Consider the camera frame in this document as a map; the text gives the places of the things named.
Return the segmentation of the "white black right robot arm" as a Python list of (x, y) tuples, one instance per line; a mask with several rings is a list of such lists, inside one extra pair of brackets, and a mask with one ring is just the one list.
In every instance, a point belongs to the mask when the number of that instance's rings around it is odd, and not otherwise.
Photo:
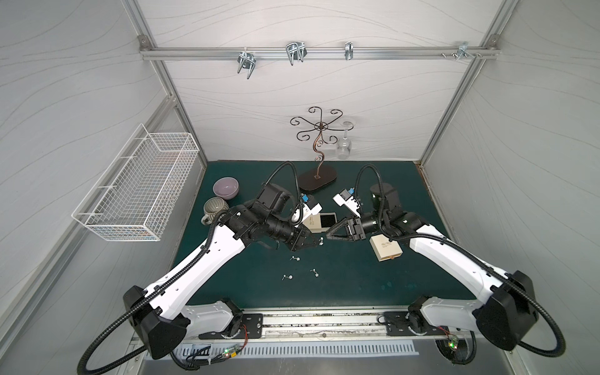
[(409, 329), (423, 335), (429, 328), (446, 326), (482, 334), (505, 351), (523, 345), (523, 337), (537, 323), (540, 310), (531, 278), (507, 273), (452, 242), (415, 212), (405, 211), (390, 184), (372, 187), (373, 212), (364, 213), (353, 189), (334, 197), (351, 216), (336, 223), (329, 239), (357, 242), (370, 238), (385, 245), (406, 243), (449, 273), (473, 295), (472, 300), (421, 296), (406, 315)]

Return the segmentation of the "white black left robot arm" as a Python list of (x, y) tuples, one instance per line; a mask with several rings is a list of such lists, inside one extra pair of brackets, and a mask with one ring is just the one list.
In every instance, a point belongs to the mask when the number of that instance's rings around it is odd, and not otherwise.
[(153, 359), (169, 355), (186, 338), (212, 333), (234, 338), (239, 334), (243, 312), (228, 298), (201, 306), (188, 302), (214, 273), (251, 244), (270, 238), (291, 251), (318, 245), (303, 220), (319, 214), (321, 205), (312, 195), (302, 195), (300, 206), (286, 219), (282, 211), (290, 197), (276, 184), (264, 185), (257, 198), (220, 212), (211, 226), (212, 237), (164, 277), (125, 293), (127, 310), (151, 293), (158, 294), (129, 319)]

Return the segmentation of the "cream drawer jewelry box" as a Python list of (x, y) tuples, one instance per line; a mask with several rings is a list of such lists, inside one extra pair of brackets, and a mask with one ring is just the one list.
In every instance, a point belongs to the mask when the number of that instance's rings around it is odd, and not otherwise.
[(302, 223), (314, 234), (324, 233), (337, 223), (337, 214), (335, 212), (320, 212), (306, 218)]

